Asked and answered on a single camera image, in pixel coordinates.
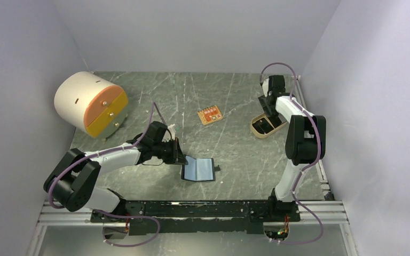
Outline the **black leather card holder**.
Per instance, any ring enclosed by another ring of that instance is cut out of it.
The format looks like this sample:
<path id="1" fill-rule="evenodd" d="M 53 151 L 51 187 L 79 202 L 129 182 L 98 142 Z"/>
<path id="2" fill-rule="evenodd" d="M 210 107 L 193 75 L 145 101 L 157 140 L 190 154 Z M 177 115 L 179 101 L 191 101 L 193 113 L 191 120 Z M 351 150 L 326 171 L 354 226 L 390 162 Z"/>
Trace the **black leather card holder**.
<path id="1" fill-rule="evenodd" d="M 216 172 L 220 171 L 213 158 L 193 158 L 186 156 L 187 164 L 182 166 L 181 179 L 191 182 L 208 182 L 216 180 Z"/>

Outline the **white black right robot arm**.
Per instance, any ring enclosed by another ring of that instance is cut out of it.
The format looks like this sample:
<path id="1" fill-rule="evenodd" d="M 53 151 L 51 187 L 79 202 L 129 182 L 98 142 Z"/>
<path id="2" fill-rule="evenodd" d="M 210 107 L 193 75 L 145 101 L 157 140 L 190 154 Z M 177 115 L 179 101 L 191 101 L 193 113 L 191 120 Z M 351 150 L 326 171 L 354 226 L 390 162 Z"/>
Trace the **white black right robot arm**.
<path id="1" fill-rule="evenodd" d="M 271 75 L 261 82 L 263 95 L 259 102 L 269 121 L 287 124 L 285 154 L 288 159 L 282 178 L 274 188 L 278 201 L 267 206 L 271 220 L 279 221 L 287 214 L 283 202 L 297 200 L 297 187 L 304 179 L 306 170 L 323 159 L 326 148 L 325 116 L 306 110 L 297 99 L 286 92 L 282 75 Z"/>

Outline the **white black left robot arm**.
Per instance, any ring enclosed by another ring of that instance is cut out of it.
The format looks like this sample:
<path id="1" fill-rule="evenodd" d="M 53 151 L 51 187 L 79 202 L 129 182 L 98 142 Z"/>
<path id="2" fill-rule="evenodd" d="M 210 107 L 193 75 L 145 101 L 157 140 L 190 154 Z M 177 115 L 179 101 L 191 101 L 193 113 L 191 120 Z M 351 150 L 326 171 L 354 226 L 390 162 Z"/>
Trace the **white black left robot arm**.
<path id="1" fill-rule="evenodd" d="M 82 208 L 101 210 L 114 222 L 124 219 L 126 201 L 117 192 L 96 185 L 101 174 L 126 166 L 143 164 L 152 158 L 164 164 L 186 165 L 188 161 L 181 151 L 174 132 L 158 121 L 125 143 L 102 151 L 82 152 L 77 148 L 65 153 L 46 179 L 43 189 L 50 200 L 56 200 L 56 209 L 70 212 Z"/>

